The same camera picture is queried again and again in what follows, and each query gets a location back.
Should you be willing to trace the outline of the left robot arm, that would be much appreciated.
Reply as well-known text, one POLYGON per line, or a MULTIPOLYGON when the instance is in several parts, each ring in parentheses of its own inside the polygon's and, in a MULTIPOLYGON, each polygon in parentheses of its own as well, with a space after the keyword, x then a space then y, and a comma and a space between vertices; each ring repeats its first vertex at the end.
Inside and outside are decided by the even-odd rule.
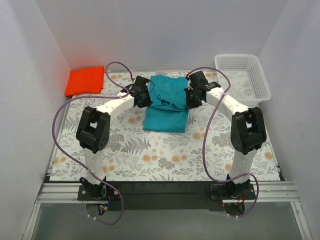
POLYGON ((85 179, 92 184, 89 194, 95 200, 106 196, 103 170, 103 150, 110 138, 110 125, 123 112, 137 106, 149 107, 152 104, 148 89, 130 90, 129 94, 120 92, 115 99, 97 106, 87 106, 81 115, 76 139, 84 153, 85 166, 88 167, 85 179))

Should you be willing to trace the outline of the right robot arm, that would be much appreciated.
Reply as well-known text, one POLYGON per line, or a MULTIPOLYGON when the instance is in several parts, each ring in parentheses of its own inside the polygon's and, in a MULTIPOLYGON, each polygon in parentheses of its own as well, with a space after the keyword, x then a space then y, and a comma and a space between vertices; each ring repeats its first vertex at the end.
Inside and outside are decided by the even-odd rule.
POLYGON ((231 123, 230 141, 234 148, 232 168, 227 175, 227 180, 214 179, 208 172, 206 165, 206 140, 203 137, 202 161, 208 177, 220 184, 230 183, 226 186, 227 195, 237 199, 245 192, 243 183, 250 179, 250 170, 257 151, 267 139, 266 128, 262 110, 259 107, 248 107, 221 87, 212 88, 209 91, 198 89, 184 89, 186 94, 186 106, 197 108, 206 102, 214 106, 211 121, 217 111, 223 113, 231 123))

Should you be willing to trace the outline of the teal t shirt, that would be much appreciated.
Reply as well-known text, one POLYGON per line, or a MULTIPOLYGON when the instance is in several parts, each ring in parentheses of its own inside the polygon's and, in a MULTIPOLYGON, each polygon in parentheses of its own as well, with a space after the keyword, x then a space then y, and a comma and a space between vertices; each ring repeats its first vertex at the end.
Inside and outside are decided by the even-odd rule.
POLYGON ((151 106, 146 108, 143 129, 153 132, 184 133, 189 111, 184 77, 172 78, 164 75, 150 77, 151 106))

